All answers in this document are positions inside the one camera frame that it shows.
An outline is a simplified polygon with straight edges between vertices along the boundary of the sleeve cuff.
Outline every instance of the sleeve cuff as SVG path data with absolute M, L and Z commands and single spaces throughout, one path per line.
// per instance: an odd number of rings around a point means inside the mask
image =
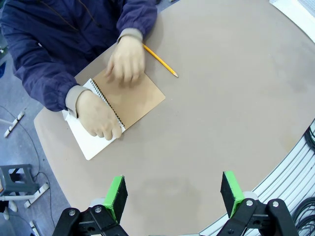
M 69 113 L 76 118 L 78 118 L 77 109 L 76 109 L 77 100 L 80 94 L 85 90 L 89 90 L 89 89 L 76 85 L 69 90 L 65 98 L 65 105 L 68 108 Z
M 140 30 L 136 29 L 136 28 L 126 28 L 122 31 L 122 33 L 120 34 L 117 42 L 119 42 L 119 40 L 123 37 L 123 36 L 126 36 L 126 35 L 130 35 L 130 36 L 133 36 L 137 39 L 139 39 L 141 42 L 143 40 L 143 35 L 141 33 Z

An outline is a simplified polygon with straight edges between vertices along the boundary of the gray plastic stool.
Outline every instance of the gray plastic stool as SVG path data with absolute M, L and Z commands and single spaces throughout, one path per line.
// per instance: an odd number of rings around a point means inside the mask
M 19 169 L 23 169 L 24 178 L 21 178 L 22 174 L 17 173 Z M 0 179 L 3 190 L 0 192 L 0 196 L 8 196 L 11 193 L 15 193 L 17 196 L 21 192 L 27 194 L 34 194 L 39 185 L 34 183 L 31 176 L 31 165 L 12 165 L 12 166 L 0 166 Z

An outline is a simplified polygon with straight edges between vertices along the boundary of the table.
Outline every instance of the table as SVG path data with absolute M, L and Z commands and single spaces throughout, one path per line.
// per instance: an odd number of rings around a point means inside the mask
M 129 235 L 196 233 L 225 213 L 222 171 L 257 186 L 315 117 L 315 45 L 267 1 L 181 0 L 159 14 L 146 44 L 146 74 L 166 99 L 91 161 L 61 113 L 35 127 L 73 207 L 103 197 L 125 175 Z M 76 79 L 99 73 L 113 47 Z

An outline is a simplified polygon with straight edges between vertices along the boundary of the open notebook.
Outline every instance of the open notebook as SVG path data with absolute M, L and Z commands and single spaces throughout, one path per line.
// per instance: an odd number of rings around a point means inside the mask
M 132 88 L 123 88 L 116 83 L 108 83 L 103 78 L 103 74 L 104 71 L 93 79 L 89 79 L 84 87 L 101 97 L 113 109 L 123 132 L 165 99 L 164 94 L 145 74 L 141 78 L 141 83 Z M 91 160 L 115 140 L 113 138 L 108 141 L 105 138 L 93 137 L 77 118 L 69 113 L 64 115 L 87 160 Z

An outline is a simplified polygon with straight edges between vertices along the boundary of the bolt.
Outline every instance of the bolt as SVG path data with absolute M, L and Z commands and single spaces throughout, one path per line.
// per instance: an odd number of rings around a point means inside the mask
M 251 207 L 251 206 L 253 205 L 253 202 L 252 202 L 251 200 L 248 200 L 248 201 L 246 202 L 246 205 L 248 205 L 249 207 Z
M 274 202 L 272 203 L 272 205 L 273 205 L 274 207 L 278 207 L 278 206 L 279 206 L 279 203 L 276 202 L 276 201 L 274 201 Z
M 70 216 L 74 216 L 74 215 L 75 215 L 75 210 L 69 211 L 69 215 L 70 215 Z
M 102 211 L 102 208 L 100 208 L 100 207 L 95 208 L 96 213 L 100 213 L 101 211 Z

